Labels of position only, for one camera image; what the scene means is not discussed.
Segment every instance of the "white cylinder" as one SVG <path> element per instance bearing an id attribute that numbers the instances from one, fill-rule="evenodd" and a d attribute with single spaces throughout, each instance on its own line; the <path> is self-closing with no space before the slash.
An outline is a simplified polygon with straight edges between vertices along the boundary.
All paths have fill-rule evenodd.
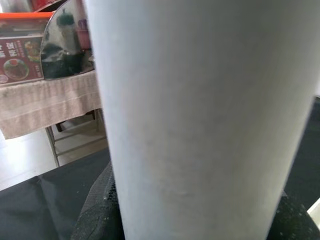
<path id="1" fill-rule="evenodd" d="M 320 1 L 86 0 L 126 240 L 263 240 L 320 67 Z"/>

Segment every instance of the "food box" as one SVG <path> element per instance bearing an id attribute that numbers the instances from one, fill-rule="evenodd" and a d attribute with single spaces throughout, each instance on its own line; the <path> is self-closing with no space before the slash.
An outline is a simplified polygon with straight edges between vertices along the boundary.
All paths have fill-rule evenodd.
<path id="1" fill-rule="evenodd" d="M 0 85 L 43 79 L 42 36 L 0 37 Z"/>

